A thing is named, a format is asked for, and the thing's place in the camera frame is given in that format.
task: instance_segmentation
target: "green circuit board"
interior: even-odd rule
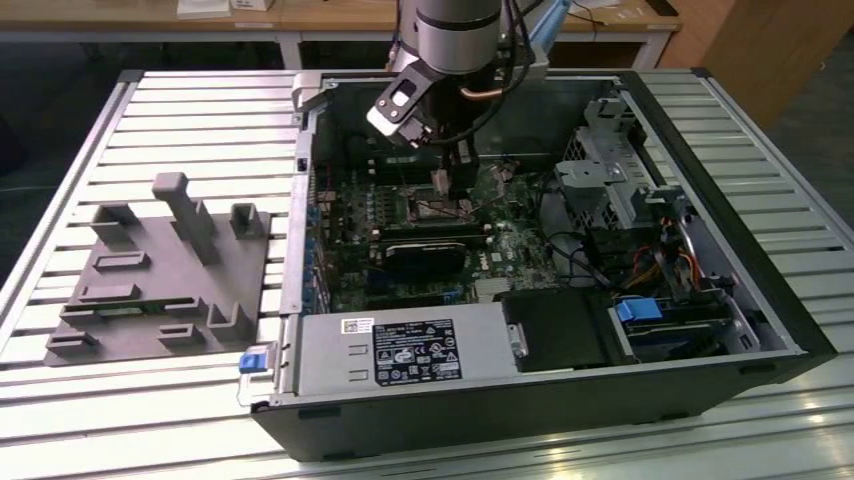
[[[325,242],[335,265],[329,276],[331,310],[477,303],[485,301],[477,290],[478,280],[485,279],[505,279],[510,289],[555,286],[558,274],[529,218],[541,175],[514,176],[502,163],[485,164],[469,199],[451,207],[437,199],[433,185],[378,186],[354,174],[323,207]],[[415,232],[425,222],[477,228],[483,241],[469,244],[462,268],[453,274],[426,281],[390,279],[379,261],[386,247],[377,233]]]

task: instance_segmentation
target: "blue tab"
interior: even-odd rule
[[[629,298],[617,305],[617,316],[621,322],[661,320],[662,310],[654,298]]]
[[[267,354],[245,353],[241,357],[241,373],[262,373],[267,371]]]

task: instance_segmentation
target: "metal grate table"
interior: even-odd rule
[[[95,243],[98,204],[154,201],[183,171],[211,213],[274,214],[259,340],[278,336],[297,129],[289,72],[147,72],[116,86],[0,292],[0,477],[714,478],[852,475],[854,235],[716,81],[643,79],[841,356],[702,417],[346,463],[299,464],[237,400],[239,353],[48,368],[48,333]],[[650,145],[666,179],[662,154]],[[254,384],[261,393],[266,383]]]

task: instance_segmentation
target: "power supply label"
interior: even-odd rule
[[[374,358],[381,387],[463,378],[454,320],[375,324]]]

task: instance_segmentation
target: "copper tube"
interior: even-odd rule
[[[497,88],[494,90],[487,90],[486,92],[473,92],[466,87],[462,87],[459,89],[459,94],[473,102],[483,102],[486,100],[493,100],[501,97],[503,93],[505,91],[501,88]]]

